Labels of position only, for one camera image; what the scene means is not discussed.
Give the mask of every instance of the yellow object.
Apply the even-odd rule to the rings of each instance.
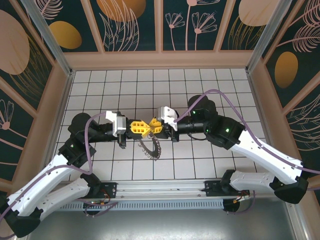
[[[146,0],[97,0],[96,2],[108,18],[117,22],[131,21],[130,10],[136,18],[139,18],[146,9]]]
[[[241,0],[239,17],[247,26],[264,26],[275,11],[279,0]]]
[[[21,74],[30,57],[28,35],[9,13],[0,10],[0,69],[8,74]]]
[[[285,89],[295,80],[298,72],[298,59],[289,51],[282,53],[275,64],[274,77],[276,84]]]
[[[133,132],[134,134],[141,134],[142,138],[148,136],[150,132],[153,134],[158,134],[162,131],[161,122],[157,121],[156,118],[153,118],[149,125],[142,120],[133,121],[130,127],[131,132]]]
[[[65,21],[55,21],[49,26],[57,43],[65,49],[76,49],[81,46],[82,38],[78,30]]]

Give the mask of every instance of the yellow plastic part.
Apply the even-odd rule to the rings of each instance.
[[[151,132],[153,134],[158,134],[162,131],[162,124],[155,117],[151,120],[149,126],[151,127]]]
[[[148,136],[151,131],[151,128],[144,121],[133,121],[130,125],[131,132],[134,134],[141,134],[143,138]]]

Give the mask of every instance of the white tiled floor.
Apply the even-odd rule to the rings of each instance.
[[[56,152],[68,139],[72,118],[82,112],[91,116],[105,110],[121,111],[129,119],[149,122],[156,108],[170,106],[182,114],[188,99],[209,89],[226,93],[257,137],[265,135],[244,69],[155,69],[77,71],[62,121]],[[240,121],[227,101],[217,93],[208,98],[215,102],[220,115]],[[106,123],[103,118],[97,119]],[[203,134],[194,134],[203,138]],[[92,144],[97,150],[93,171],[102,181],[170,180],[221,178],[227,169],[263,172],[253,161],[211,145],[207,141],[180,136],[180,142],[161,140],[159,160],[149,160],[138,142],[127,141],[125,150],[117,143]],[[73,181],[80,173],[74,173]]]

